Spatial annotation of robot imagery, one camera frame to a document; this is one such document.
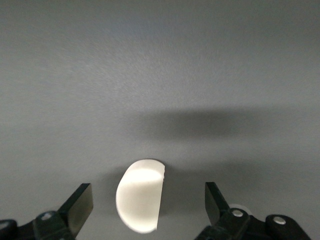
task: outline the bright highlight on white object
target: bright highlight on white object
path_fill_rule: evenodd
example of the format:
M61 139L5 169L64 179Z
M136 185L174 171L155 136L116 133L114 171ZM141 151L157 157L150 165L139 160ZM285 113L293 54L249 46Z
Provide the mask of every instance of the bright highlight on white object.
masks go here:
M147 234L157 229L165 165L139 160L124 173L116 190L116 209L133 231Z

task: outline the gray background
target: gray background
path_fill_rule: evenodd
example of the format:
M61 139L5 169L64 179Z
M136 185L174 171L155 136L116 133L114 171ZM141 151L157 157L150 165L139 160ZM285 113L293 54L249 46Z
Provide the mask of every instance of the gray background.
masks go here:
M0 218L93 184L85 239L192 240L204 183L320 239L319 1L1 1ZM134 161L166 165L158 230L120 220Z

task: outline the white semicircular object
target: white semicircular object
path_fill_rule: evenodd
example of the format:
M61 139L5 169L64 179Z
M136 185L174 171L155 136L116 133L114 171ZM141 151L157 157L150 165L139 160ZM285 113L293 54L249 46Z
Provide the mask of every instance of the white semicircular object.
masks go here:
M133 163L116 190L116 209L132 230L147 234L157 229L165 165L153 159Z

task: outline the bolt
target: bolt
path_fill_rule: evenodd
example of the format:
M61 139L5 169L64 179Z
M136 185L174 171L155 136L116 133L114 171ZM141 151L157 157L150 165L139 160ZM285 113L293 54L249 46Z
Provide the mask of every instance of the bolt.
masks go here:
M52 217L51 213L46 212L46 213L41 217L41 220L42 220L42 221L45 221L45 220L48 220L48 219L51 218L51 217Z
M232 211L232 214L233 214L235 217L238 217L238 218L241 218L241 217L244 215L244 213L243 213L242 211L238 210L238 209L233 210L233 211Z
M7 221L0 223L0 230L5 229L6 227L8 227L8 225L9 225L9 222L7 222Z
M285 225L286 224L286 220L284 220L282 217L280 216L275 216L273 218L273 221L275 221L277 224L280 224L280 225Z

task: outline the white object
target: white object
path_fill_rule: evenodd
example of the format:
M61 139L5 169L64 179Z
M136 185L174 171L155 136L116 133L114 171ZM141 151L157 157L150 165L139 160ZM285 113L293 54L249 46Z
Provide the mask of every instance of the white object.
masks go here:
M124 173L116 190L116 209L132 230L147 234L157 229L165 165L139 160Z

